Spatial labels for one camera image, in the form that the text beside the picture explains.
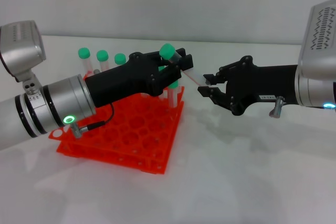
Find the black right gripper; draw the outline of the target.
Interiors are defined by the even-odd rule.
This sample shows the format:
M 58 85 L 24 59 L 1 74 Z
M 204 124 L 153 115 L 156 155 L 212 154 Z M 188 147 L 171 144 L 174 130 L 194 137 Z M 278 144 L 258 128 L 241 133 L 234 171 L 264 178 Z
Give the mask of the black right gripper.
M 252 104 L 275 102 L 270 96 L 283 97 L 285 104 L 298 104 L 295 92 L 297 65 L 258 67 L 252 56 L 244 56 L 240 61 L 220 67 L 215 74 L 204 74 L 208 86 L 197 90 L 204 98 L 209 98 L 233 115 L 242 115 Z M 226 83 L 225 92 L 218 87 Z

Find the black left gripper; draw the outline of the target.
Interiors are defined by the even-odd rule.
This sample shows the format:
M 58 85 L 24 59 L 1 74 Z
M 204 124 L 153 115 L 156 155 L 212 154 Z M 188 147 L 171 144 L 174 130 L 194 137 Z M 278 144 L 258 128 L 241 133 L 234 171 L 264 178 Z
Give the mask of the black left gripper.
M 119 101 L 137 93 L 157 97 L 163 89 L 181 77 L 181 72 L 193 68 L 191 55 L 184 48 L 175 54 L 143 54 L 135 52 L 118 67 L 85 79 L 96 108 Z

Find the orange plastic test tube rack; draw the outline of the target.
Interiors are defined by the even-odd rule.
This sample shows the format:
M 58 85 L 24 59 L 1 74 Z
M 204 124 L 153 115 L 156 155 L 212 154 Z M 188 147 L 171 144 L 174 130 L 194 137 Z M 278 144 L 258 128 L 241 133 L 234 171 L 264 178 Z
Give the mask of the orange plastic test tube rack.
M 79 126 L 112 120 L 77 139 L 67 127 L 49 134 L 58 140 L 57 152 L 75 158 L 134 168 L 146 173 L 164 174 L 175 139 L 184 102 L 184 87 L 179 86 L 177 107 L 167 98 L 135 94 L 96 109 L 96 114 L 81 120 Z

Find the silver metal socket stub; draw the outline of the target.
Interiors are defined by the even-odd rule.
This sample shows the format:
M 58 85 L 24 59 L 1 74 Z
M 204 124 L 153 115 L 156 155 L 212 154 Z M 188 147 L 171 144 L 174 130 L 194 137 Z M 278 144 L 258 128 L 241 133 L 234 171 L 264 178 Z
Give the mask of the silver metal socket stub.
M 274 108 L 269 112 L 269 116 L 271 118 L 278 119 L 281 116 L 282 107 L 285 105 L 285 99 L 282 96 L 278 96 L 276 98 Z

